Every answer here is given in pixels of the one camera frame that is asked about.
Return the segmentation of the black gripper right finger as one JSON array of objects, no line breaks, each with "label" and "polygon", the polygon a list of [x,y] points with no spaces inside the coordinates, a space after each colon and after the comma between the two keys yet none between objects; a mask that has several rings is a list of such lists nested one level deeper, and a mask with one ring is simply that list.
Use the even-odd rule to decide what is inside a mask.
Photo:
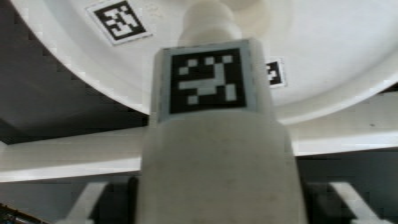
[{"label": "black gripper right finger", "polygon": [[309,224],[386,224],[348,182],[304,184]]}]

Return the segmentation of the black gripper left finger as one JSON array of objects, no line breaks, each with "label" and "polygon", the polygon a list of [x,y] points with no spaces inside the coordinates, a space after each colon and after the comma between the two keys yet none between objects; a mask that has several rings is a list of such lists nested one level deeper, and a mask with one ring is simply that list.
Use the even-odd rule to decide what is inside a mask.
[{"label": "black gripper left finger", "polygon": [[137,182],[87,184],[55,224],[135,224]]}]

